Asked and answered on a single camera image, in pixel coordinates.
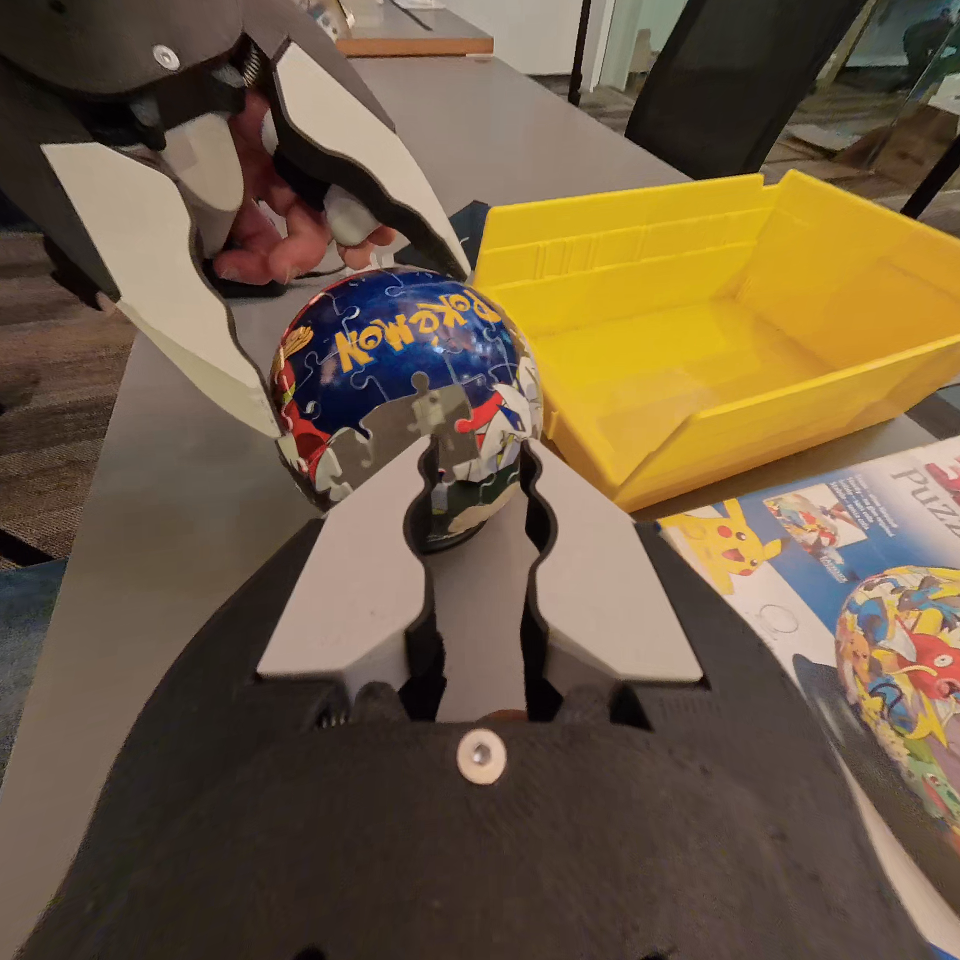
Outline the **black metal leg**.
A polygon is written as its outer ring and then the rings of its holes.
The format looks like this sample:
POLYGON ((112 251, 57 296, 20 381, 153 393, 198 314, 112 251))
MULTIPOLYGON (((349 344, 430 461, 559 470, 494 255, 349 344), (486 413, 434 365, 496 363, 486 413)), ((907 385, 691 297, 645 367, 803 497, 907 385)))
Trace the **black metal leg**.
POLYGON ((900 214, 916 220, 935 200, 940 191, 959 169, 959 134, 924 177, 900 209, 900 214))

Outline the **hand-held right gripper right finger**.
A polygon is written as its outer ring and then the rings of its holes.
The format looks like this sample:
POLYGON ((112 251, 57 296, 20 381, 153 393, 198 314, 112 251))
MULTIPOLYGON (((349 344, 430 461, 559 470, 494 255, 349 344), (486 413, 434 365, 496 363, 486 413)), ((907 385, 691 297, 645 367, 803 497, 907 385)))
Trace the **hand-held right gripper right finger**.
POLYGON ((583 687, 617 700, 634 685, 701 684, 630 515, 536 439, 522 444, 519 479, 536 551, 520 623, 528 718, 554 718, 583 687))

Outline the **colourful puzzle ball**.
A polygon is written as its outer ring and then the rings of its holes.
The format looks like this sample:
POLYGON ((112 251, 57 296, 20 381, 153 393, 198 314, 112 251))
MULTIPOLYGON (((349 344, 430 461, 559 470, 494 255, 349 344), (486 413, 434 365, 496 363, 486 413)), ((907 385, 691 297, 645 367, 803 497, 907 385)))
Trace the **colourful puzzle ball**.
POLYGON ((503 308, 437 271, 356 272, 309 300, 270 367, 281 460, 322 515, 425 437, 438 439, 433 536, 488 521, 520 488, 544 397, 503 308))

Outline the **person's left hand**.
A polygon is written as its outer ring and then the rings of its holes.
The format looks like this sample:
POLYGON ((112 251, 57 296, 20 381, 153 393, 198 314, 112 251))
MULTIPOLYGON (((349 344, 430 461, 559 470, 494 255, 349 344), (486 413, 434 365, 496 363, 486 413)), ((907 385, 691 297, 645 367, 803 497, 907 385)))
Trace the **person's left hand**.
POLYGON ((317 269, 329 247, 347 268, 368 267, 397 233, 380 225, 355 246, 336 240, 324 210, 295 193, 263 146, 261 128, 269 111, 267 98, 250 89, 244 108, 227 120, 227 198, 233 204, 233 221, 227 245, 212 260, 213 274, 224 282, 253 286, 287 284, 317 269))

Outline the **wooden table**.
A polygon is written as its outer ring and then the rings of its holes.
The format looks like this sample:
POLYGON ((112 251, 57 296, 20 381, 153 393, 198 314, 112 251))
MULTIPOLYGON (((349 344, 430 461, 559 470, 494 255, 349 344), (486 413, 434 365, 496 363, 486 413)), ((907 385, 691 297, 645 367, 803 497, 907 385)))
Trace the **wooden table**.
POLYGON ((397 2, 334 2, 344 18, 336 40, 348 58, 484 57, 492 36, 447 8, 406 9, 397 2))

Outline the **black pole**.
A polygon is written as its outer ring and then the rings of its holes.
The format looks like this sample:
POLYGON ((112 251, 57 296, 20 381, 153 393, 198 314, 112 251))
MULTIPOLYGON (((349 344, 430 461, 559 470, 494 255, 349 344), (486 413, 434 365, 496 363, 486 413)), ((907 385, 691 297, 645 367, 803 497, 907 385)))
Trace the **black pole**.
POLYGON ((567 102, 575 108, 579 108, 584 88, 584 67, 587 47, 587 35, 590 29, 593 2, 583 0, 580 8, 578 29, 574 44, 574 55, 571 64, 569 84, 567 90, 567 102))

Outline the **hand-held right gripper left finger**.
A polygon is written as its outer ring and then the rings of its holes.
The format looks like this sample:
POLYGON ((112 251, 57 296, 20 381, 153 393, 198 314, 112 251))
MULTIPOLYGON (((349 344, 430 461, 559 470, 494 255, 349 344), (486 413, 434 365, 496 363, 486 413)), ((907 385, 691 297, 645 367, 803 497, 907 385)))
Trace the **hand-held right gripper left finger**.
POLYGON ((434 581, 425 564, 438 439, 420 438, 335 506, 257 664, 263 681, 326 681, 353 703, 388 685, 414 721, 447 687, 434 581))

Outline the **dark blue cloth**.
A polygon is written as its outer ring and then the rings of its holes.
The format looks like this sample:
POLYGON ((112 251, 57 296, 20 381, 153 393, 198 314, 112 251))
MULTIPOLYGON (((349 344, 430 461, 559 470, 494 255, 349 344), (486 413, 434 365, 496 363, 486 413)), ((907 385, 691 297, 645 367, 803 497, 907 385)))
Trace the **dark blue cloth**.
POLYGON ((16 743, 66 564, 66 559, 54 559, 1 573, 1 778, 16 743))

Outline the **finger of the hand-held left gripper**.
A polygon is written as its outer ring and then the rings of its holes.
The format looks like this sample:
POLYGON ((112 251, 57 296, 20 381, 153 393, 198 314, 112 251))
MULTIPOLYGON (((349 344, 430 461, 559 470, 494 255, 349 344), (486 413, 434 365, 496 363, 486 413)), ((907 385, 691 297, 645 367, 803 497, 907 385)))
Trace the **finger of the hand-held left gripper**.
POLYGON ((337 244, 396 231, 456 280, 471 270, 456 231, 390 117, 331 44, 283 41, 270 58, 260 139, 295 194, 321 210, 337 244))
POLYGON ((281 438, 230 308, 198 265, 195 225, 174 181, 97 142, 42 150, 114 281, 117 308, 222 411, 281 438))

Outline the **dark flat object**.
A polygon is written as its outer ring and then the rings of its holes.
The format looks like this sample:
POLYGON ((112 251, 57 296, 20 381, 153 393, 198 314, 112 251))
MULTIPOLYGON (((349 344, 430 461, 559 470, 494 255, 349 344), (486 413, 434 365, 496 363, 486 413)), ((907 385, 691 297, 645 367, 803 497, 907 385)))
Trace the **dark flat object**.
POLYGON ((937 390, 905 414, 935 441, 959 437, 959 385, 937 390))
POLYGON ((490 209, 487 203, 474 199, 449 215, 450 225, 471 262, 478 256, 490 209))

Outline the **black chair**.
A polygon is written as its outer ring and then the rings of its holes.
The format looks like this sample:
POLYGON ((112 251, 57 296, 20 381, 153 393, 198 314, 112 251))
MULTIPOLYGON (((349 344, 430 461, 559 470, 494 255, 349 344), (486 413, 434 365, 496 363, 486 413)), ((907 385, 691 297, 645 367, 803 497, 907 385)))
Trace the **black chair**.
POLYGON ((858 1, 689 1, 625 138, 694 181, 760 171, 858 1))

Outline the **printed puzzle box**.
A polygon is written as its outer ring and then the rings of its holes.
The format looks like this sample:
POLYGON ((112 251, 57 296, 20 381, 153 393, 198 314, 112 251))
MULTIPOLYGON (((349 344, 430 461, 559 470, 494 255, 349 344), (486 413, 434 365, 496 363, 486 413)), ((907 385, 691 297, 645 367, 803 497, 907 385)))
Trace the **printed puzzle box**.
POLYGON ((658 522, 810 703, 941 958, 958 958, 958 481, 953 437, 658 522))

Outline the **yellow plastic bin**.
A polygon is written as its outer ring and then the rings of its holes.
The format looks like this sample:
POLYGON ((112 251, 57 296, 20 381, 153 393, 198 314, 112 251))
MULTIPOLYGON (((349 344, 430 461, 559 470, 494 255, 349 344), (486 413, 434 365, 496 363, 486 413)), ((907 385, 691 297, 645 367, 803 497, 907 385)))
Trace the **yellow plastic bin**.
POLYGON ((958 238, 797 171, 492 207, 475 287, 631 512, 883 424, 959 365, 958 238))

